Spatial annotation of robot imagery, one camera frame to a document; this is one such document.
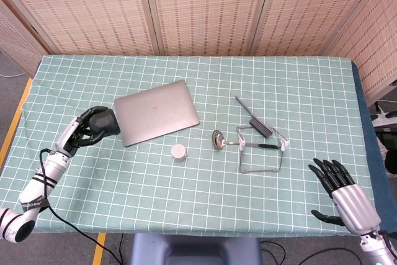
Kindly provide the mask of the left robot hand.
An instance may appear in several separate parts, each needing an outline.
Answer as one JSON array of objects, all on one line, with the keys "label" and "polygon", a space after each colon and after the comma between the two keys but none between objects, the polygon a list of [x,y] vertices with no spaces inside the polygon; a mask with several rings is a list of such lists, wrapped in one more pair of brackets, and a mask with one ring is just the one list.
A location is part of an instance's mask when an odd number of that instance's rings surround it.
[{"label": "left robot hand", "polygon": [[75,117],[56,141],[56,151],[72,158],[80,147],[95,145],[101,141],[104,138],[105,130],[92,132],[89,129],[89,121],[93,116],[99,115],[108,109],[108,107],[104,106],[95,106]]}]

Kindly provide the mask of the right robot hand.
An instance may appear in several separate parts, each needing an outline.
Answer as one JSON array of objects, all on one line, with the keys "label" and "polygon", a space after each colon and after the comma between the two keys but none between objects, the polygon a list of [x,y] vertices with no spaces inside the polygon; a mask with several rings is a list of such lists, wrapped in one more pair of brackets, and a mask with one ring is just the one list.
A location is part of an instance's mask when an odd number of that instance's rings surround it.
[{"label": "right robot hand", "polygon": [[309,169],[319,179],[331,198],[337,216],[325,215],[317,210],[311,213],[320,221],[346,227],[355,235],[371,234],[381,223],[374,205],[365,191],[352,178],[348,170],[336,160],[315,158]]}]

